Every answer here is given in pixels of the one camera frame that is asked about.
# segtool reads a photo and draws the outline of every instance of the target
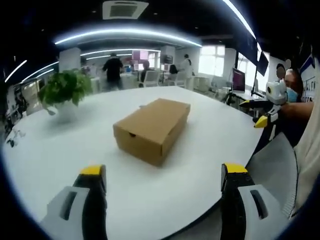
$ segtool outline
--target potted plant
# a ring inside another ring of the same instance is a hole
[[[38,98],[50,115],[55,114],[48,109],[52,106],[58,110],[61,119],[70,120],[75,115],[75,106],[90,93],[90,78],[75,69],[51,75],[48,83],[39,91]]]

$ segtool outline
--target floor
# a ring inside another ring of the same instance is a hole
[[[220,240],[222,219],[219,207],[210,213],[195,226],[181,233],[167,238],[168,240]]]

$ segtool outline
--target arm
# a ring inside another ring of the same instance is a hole
[[[124,68],[124,65],[122,63],[122,61],[119,59],[119,67],[120,67],[120,73],[124,73],[125,72],[125,68]]]
[[[108,62],[109,62],[109,60],[106,61],[105,64],[103,65],[102,70],[103,70],[104,72],[108,69]]]
[[[289,119],[309,120],[313,108],[313,102],[292,102],[283,105],[281,112]]]

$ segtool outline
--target green plant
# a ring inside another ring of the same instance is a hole
[[[54,73],[48,83],[41,88],[38,98],[44,108],[72,101],[76,106],[92,93],[91,80],[79,70],[66,70]]]

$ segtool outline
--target box lid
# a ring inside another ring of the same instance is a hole
[[[190,104],[159,98],[115,123],[130,134],[162,144]]]

